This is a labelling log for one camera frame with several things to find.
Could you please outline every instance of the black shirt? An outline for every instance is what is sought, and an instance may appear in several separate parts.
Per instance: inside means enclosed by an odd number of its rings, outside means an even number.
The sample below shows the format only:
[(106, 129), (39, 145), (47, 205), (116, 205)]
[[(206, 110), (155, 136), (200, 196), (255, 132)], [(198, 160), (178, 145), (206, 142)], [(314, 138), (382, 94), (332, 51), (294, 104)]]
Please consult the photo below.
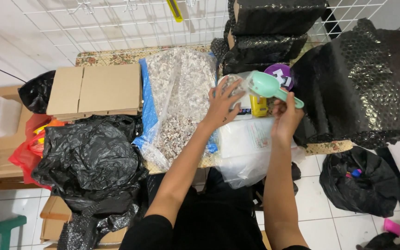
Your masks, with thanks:
[[(119, 250), (127, 249), (266, 249), (256, 220), (228, 204), (196, 202), (182, 206), (175, 227), (150, 215), (131, 227)], [(284, 250), (309, 250), (291, 246)]]

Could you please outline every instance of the black pants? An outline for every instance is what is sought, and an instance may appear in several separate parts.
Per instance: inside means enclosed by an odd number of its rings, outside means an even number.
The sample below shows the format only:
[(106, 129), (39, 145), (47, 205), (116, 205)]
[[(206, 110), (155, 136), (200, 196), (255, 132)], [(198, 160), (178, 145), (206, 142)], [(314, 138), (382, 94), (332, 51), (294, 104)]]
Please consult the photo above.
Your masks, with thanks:
[[(164, 173), (149, 175), (147, 177), (147, 192), (149, 195), (149, 205), (155, 198), (157, 190), (163, 180)], [(217, 202), (226, 203), (234, 206), (245, 213), (249, 213), (255, 218), (253, 192), (251, 187), (241, 187), (232, 189), (229, 184), (225, 183), (222, 174), (211, 167), (205, 184), (206, 190), (204, 194), (197, 194), (197, 190), (189, 187), (182, 207), (191, 206), (196, 202)]]

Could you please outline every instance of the person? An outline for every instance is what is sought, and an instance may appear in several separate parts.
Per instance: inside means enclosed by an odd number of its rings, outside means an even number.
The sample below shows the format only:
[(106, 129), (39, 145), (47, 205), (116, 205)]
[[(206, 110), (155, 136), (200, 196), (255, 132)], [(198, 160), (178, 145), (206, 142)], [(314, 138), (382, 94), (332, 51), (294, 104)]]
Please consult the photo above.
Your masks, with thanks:
[[(244, 95), (230, 96), (240, 81), (223, 89), (227, 78), (209, 91), (206, 116), (167, 173), (149, 176), (150, 206), (144, 218), (126, 232), (119, 250), (266, 249), (250, 187), (230, 188), (215, 168), (209, 170), (204, 194), (191, 186), (209, 137), (239, 112), (239, 103), (232, 111), (229, 107)], [(298, 226), (291, 176), (290, 145), (303, 111), (295, 108), (292, 92), (286, 103), (276, 100), (274, 104), (263, 201), (265, 232), (272, 249), (309, 250)]]

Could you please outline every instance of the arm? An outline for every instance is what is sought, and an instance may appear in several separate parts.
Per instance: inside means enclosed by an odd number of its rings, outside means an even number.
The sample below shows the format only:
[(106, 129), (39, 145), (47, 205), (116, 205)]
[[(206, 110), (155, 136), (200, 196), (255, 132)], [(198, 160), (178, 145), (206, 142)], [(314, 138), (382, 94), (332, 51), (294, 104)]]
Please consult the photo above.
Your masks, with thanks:
[(294, 93), (287, 102), (275, 101), (271, 130), (272, 149), (264, 190), (265, 228), (275, 250), (300, 245), (308, 247), (299, 230), (291, 176), (291, 140), (303, 111), (294, 107)]
[(231, 91), (238, 86), (240, 81), (234, 82), (222, 94), (222, 87), (227, 79), (228, 77), (225, 77), (216, 88), (211, 88), (209, 91), (210, 106), (208, 113), (198, 124), (191, 139), (164, 176), (145, 217), (152, 214), (162, 215), (174, 227), (178, 210), (194, 180), (197, 166), (209, 137), (214, 130), (232, 121), (240, 110), (240, 104), (237, 104), (234, 110), (229, 112), (231, 104), (244, 95), (244, 92), (242, 92), (229, 97)]

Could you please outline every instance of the green chair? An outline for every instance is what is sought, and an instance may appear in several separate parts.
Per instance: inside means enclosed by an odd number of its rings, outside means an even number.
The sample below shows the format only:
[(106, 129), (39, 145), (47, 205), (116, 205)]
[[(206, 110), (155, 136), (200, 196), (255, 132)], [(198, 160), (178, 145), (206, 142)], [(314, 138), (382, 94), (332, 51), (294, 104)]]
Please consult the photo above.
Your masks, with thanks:
[(10, 247), (10, 231), (13, 228), (22, 226), (27, 223), (27, 217), (20, 215), (13, 219), (0, 222), (1, 244), (0, 250), (9, 250)]

